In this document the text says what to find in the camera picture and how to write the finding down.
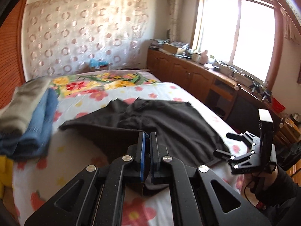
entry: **metal bolt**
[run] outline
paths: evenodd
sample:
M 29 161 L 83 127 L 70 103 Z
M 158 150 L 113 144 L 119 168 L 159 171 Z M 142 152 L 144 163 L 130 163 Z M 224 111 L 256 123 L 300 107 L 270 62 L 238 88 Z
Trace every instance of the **metal bolt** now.
M 122 159 L 124 161 L 130 161 L 130 160 L 132 160 L 132 157 L 130 155 L 125 155 L 125 156 L 122 157 Z
M 86 168 L 86 170 L 88 172 L 94 172 L 96 170 L 96 166 L 94 166 L 94 165 L 88 165 L 87 168 Z
M 199 171 L 203 172 L 203 173 L 208 172 L 209 167 L 207 167 L 206 165 L 201 165 L 201 166 L 199 166 Z
M 171 162 L 172 160 L 173 160 L 173 158 L 171 156 L 169 156 L 169 155 L 165 155 L 163 157 L 163 161 L 165 161 L 165 162 Z

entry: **cardboard box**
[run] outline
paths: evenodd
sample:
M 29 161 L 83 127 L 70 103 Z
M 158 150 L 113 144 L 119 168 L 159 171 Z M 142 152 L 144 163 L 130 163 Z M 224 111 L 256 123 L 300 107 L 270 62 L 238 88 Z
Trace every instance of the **cardboard box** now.
M 162 47 L 162 49 L 164 49 L 165 51 L 169 52 L 169 53 L 172 53 L 172 54 L 180 54 L 182 55 L 183 52 L 186 51 L 186 49 L 181 49 L 181 48 L 178 48 L 178 47 L 175 47 L 175 46 L 172 46 L 170 44 L 167 44 L 165 43 Z

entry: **floral bedsheet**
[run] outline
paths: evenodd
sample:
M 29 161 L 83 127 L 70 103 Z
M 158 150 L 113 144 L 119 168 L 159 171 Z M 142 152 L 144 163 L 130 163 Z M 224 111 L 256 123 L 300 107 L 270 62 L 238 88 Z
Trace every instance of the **floral bedsheet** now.
M 96 93 L 118 87 L 159 83 L 151 73 L 142 70 L 103 70 L 52 79 L 50 87 L 62 98 Z
M 60 131 L 65 121 L 78 118 L 105 107 L 111 100 L 120 98 L 132 103 L 136 98 L 190 102 L 209 125 L 222 137 L 233 155 L 247 152 L 244 143 L 230 140 L 227 132 L 234 132 L 221 118 L 191 94 L 173 83 L 129 86 L 95 93 L 76 95 L 60 100 L 52 126 L 52 139 L 46 158 L 14 164 L 13 190 L 20 225 L 58 190 L 68 183 L 87 165 L 102 167 L 106 156 L 91 141 L 74 130 Z M 231 175 L 228 164 L 212 167 L 214 172 L 237 192 L 240 192 L 243 176 Z M 169 189 L 145 198 L 126 188 L 123 205 L 122 226 L 173 226 L 173 214 Z

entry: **blue denim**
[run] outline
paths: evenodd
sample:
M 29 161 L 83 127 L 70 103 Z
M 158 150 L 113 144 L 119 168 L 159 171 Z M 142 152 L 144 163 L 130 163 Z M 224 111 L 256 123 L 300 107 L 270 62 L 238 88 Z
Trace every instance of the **blue denim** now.
M 55 91 L 48 89 L 34 110 L 26 132 L 21 137 L 0 134 L 0 154 L 15 161 L 47 155 L 57 105 L 58 99 Z

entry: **window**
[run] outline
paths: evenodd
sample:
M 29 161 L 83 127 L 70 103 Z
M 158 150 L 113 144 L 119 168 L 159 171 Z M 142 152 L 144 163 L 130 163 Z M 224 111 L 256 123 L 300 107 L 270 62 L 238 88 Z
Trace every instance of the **window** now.
M 251 0 L 204 0 L 199 13 L 193 47 L 208 50 L 216 59 L 265 81 L 274 48 L 272 5 Z

